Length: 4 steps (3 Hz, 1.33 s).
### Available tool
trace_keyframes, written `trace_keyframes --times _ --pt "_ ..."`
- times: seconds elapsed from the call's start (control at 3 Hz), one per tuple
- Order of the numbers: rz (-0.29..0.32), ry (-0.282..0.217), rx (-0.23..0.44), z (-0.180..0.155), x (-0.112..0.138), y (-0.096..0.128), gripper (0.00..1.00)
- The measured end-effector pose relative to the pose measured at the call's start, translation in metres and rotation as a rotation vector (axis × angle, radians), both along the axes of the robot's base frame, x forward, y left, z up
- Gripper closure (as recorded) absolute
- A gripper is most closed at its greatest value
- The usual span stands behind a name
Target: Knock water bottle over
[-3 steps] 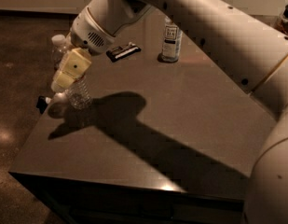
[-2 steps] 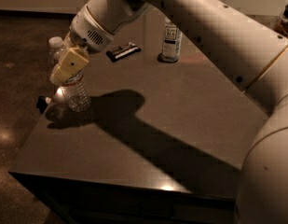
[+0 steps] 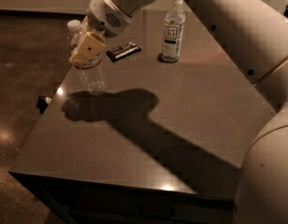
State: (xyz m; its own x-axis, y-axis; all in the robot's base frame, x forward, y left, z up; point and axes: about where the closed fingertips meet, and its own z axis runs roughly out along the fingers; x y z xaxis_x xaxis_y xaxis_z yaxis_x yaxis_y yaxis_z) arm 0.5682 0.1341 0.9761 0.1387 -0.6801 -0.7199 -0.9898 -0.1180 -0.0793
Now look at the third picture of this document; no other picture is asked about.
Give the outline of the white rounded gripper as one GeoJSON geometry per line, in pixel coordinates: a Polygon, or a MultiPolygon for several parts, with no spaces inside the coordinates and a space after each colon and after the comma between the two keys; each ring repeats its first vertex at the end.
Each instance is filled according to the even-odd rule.
{"type": "MultiPolygon", "coordinates": [[[[157,0],[91,0],[87,11],[89,28],[104,31],[106,37],[120,35],[141,8],[157,0]]],[[[84,32],[70,55],[69,62],[82,66],[92,60],[105,47],[104,38],[84,32]]]]}

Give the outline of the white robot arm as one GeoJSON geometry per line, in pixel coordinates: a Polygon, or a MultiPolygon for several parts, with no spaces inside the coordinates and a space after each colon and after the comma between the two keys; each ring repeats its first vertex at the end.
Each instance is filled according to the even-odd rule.
{"type": "MultiPolygon", "coordinates": [[[[71,63],[89,62],[155,1],[91,0],[71,63]]],[[[288,19],[262,0],[184,2],[276,112],[243,158],[232,223],[288,224],[288,19]]]]}

